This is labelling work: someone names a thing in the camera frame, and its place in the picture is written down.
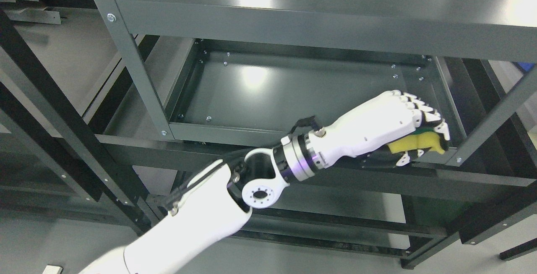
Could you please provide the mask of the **white robot forearm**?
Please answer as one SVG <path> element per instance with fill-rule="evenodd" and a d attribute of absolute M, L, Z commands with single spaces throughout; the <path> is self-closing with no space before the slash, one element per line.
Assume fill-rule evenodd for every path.
<path fill-rule="evenodd" d="M 90 263 L 83 274 L 174 274 L 242 228 L 253 209 L 274 204 L 290 180 L 332 166 L 344 152 L 340 123 L 283 138 L 273 148 L 222 156 L 171 194 L 167 216 L 130 245 Z"/>

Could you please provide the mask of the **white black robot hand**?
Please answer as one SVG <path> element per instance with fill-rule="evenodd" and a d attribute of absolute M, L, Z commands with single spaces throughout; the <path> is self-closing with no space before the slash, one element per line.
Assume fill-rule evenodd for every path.
<path fill-rule="evenodd" d="M 371 156 L 381 148 L 395 155 L 395 166 L 402 167 L 429 151 L 392 154 L 387 144 L 421 129 L 433 129 L 443 135 L 447 146 L 451 141 L 449 125 L 435 108 L 414 94 L 391 90 L 360 104 L 324 127 L 322 136 L 310 132 L 308 137 L 324 168 L 334 165 L 343 156 Z"/>

